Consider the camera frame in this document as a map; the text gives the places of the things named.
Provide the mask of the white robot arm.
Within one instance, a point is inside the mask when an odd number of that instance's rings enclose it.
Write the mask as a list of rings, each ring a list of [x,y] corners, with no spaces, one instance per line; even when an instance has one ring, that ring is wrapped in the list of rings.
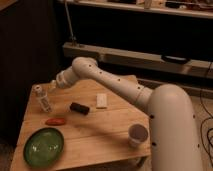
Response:
[[[70,88],[83,79],[98,82],[150,117],[153,171],[203,171],[195,112],[182,88],[164,84],[150,89],[100,69],[89,57],[75,58],[51,86]]]

